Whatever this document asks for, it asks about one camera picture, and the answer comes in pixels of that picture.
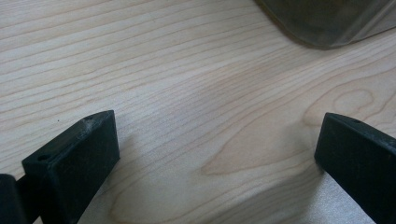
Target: light wood grain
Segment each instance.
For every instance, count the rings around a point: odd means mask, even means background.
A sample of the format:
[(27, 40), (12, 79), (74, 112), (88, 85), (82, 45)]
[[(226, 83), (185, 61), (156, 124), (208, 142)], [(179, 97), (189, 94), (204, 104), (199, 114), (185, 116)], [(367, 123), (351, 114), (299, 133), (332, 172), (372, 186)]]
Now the light wood grain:
[(114, 109), (79, 223), (372, 223), (315, 164), (325, 112), (396, 136), (396, 32), (340, 49), (255, 1), (0, 1), (0, 172)]

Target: small hole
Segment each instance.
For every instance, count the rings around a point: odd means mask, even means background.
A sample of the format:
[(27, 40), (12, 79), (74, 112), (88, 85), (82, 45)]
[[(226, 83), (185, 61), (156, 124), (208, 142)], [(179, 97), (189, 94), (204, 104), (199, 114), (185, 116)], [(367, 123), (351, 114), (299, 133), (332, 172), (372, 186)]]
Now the small hole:
[(38, 161), (45, 161), (50, 158), (50, 155), (42, 155), (37, 158)]

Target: wooden table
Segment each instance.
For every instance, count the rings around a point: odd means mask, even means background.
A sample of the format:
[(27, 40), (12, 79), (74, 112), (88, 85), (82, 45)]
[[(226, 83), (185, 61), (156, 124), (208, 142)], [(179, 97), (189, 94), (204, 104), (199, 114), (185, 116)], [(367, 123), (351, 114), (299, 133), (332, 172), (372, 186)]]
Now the wooden table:
[(0, 51), (1, 173), (115, 110), (79, 223), (372, 223), (313, 153), (325, 112), (396, 136), (396, 30), (323, 50), (253, 0), (3, 0)]

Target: wood grain pattern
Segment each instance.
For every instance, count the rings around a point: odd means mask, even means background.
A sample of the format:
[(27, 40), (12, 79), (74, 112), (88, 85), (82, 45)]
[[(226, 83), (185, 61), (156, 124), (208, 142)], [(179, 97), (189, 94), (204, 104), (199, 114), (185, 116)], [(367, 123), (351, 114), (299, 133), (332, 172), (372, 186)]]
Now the wood grain pattern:
[(312, 49), (255, 1), (0, 1), (0, 171), (114, 109), (80, 223), (372, 223), (313, 152), (328, 111), (396, 136), (395, 59), (395, 30)]

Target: wooden surface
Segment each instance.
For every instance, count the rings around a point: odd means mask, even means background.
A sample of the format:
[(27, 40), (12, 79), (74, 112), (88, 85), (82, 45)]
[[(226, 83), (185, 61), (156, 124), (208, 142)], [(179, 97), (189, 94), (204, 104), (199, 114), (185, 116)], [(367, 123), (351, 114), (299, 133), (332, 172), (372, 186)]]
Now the wooden surface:
[(312, 49), (252, 0), (0, 3), (0, 172), (114, 109), (79, 223), (372, 223), (315, 165), (324, 113), (396, 136), (396, 30)]

